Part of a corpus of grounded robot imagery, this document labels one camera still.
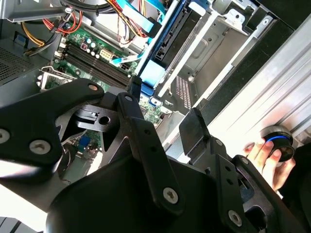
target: black metal arm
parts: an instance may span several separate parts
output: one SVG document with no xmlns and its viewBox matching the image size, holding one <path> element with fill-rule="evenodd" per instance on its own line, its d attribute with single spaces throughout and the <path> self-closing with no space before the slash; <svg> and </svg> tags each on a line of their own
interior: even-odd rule
<svg viewBox="0 0 311 233">
<path fill-rule="evenodd" d="M 102 133 L 102 168 L 57 195 L 48 233 L 304 232 L 247 159 L 229 161 L 197 109 L 180 126 L 193 165 L 168 159 L 143 119 L 139 83 L 104 94 L 78 79 L 0 109 L 0 183 L 23 194 L 54 179 L 62 143 Z"/>
</svg>

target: round hole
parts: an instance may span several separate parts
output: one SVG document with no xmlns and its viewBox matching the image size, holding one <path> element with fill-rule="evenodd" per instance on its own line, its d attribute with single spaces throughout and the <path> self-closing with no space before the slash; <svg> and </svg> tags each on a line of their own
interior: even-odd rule
<svg viewBox="0 0 311 233">
<path fill-rule="evenodd" d="M 126 98 L 128 101 L 133 101 L 133 99 L 132 99 L 130 96 L 125 96 L 125 98 Z"/>
<path fill-rule="evenodd" d="M 229 183 L 229 185 L 233 185 L 233 182 L 232 182 L 232 180 L 230 180 L 230 179 L 227 179 L 227 182 Z"/>
<path fill-rule="evenodd" d="M 239 219 L 236 215 L 233 215 L 232 217 L 233 217 L 234 221 L 236 221 L 236 222 L 239 221 Z"/>
<path fill-rule="evenodd" d="M 103 116 L 102 118 L 99 119 L 99 123 L 101 125 L 106 125 L 110 122 L 110 118 L 107 116 Z"/>
<path fill-rule="evenodd" d="M 98 87 L 93 85 L 93 84 L 89 84 L 88 87 L 89 87 L 89 89 L 91 89 L 93 91 L 97 91 L 98 90 Z"/>
<path fill-rule="evenodd" d="M 144 130 L 145 134 L 150 135 L 151 132 L 149 130 Z"/>
</svg>

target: motherboard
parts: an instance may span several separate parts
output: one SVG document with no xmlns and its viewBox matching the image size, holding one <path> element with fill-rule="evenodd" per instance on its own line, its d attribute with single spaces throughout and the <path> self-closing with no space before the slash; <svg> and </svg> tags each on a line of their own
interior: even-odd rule
<svg viewBox="0 0 311 233">
<path fill-rule="evenodd" d="M 115 86 L 126 89 L 135 75 L 136 61 L 113 64 L 111 61 L 128 54 L 94 37 L 83 29 L 63 37 L 55 53 L 53 68 L 73 78 L 86 78 L 101 86 L 104 91 Z M 49 78 L 45 89 L 61 85 L 62 81 Z M 140 102 L 144 118 L 157 126 L 161 120 L 160 107 Z"/>
</svg>

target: finger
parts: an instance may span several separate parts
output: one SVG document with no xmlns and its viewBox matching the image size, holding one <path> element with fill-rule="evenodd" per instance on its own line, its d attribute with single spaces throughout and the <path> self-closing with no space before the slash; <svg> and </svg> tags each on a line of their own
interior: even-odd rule
<svg viewBox="0 0 311 233">
<path fill-rule="evenodd" d="M 273 189 L 273 180 L 276 172 L 276 165 L 281 158 L 281 154 L 282 153 L 280 150 L 275 150 L 273 154 L 266 160 L 266 164 L 262 169 L 263 178 Z"/>
<path fill-rule="evenodd" d="M 254 146 L 245 148 L 245 149 L 243 150 L 244 156 L 248 156 L 248 154 L 252 151 L 253 147 L 254 147 Z"/>
<path fill-rule="evenodd" d="M 257 143 L 255 143 L 253 149 L 251 150 L 251 152 L 249 152 L 247 158 L 253 162 L 256 156 L 258 155 L 259 151 L 263 147 L 263 145 L 264 145 L 264 139 L 261 138 Z"/>
<path fill-rule="evenodd" d="M 257 168 L 259 172 L 262 172 L 263 166 L 266 163 L 266 160 L 271 153 L 271 150 L 273 148 L 273 142 L 269 141 L 261 148 L 258 155 L 256 156 L 254 160 L 254 166 Z"/>
<path fill-rule="evenodd" d="M 292 158 L 276 168 L 276 175 L 274 177 L 274 184 L 276 186 L 276 189 L 280 189 L 284 185 L 295 165 L 295 159 Z"/>
</svg>

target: screw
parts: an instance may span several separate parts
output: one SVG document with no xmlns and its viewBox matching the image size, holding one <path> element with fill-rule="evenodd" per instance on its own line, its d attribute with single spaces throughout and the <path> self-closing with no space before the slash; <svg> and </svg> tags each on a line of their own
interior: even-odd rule
<svg viewBox="0 0 311 233">
<path fill-rule="evenodd" d="M 4 129 L 0 129 L 0 144 L 10 139 L 10 133 Z"/>
<path fill-rule="evenodd" d="M 172 188 L 166 187 L 163 190 L 163 196 L 171 204 L 176 204 L 178 202 L 178 195 Z"/>
<path fill-rule="evenodd" d="M 29 149 L 35 154 L 46 154 L 51 150 L 51 145 L 44 140 L 35 140 L 29 144 Z"/>
<path fill-rule="evenodd" d="M 92 89 L 93 91 L 97 91 L 98 90 L 98 87 L 95 86 L 95 85 L 92 85 L 92 84 L 88 85 L 88 87 L 89 87 L 89 89 Z"/>
<path fill-rule="evenodd" d="M 242 220 L 240 218 L 240 216 L 233 210 L 229 210 L 228 211 L 228 215 L 230 220 L 237 225 L 238 227 L 242 226 Z"/>
<path fill-rule="evenodd" d="M 216 142 L 217 142 L 217 144 L 218 144 L 219 146 L 222 146 L 222 145 L 223 145 L 223 143 L 222 143 L 219 139 L 216 139 Z"/>
<path fill-rule="evenodd" d="M 248 160 L 245 158 L 241 158 L 241 160 L 243 161 L 243 163 L 248 164 Z"/>
<path fill-rule="evenodd" d="M 270 20 L 268 18 L 266 18 L 262 23 L 263 25 L 267 25 L 270 22 Z"/>
<path fill-rule="evenodd" d="M 130 96 L 125 96 L 125 98 L 126 98 L 128 101 L 133 101 L 133 99 L 132 99 Z"/>
</svg>

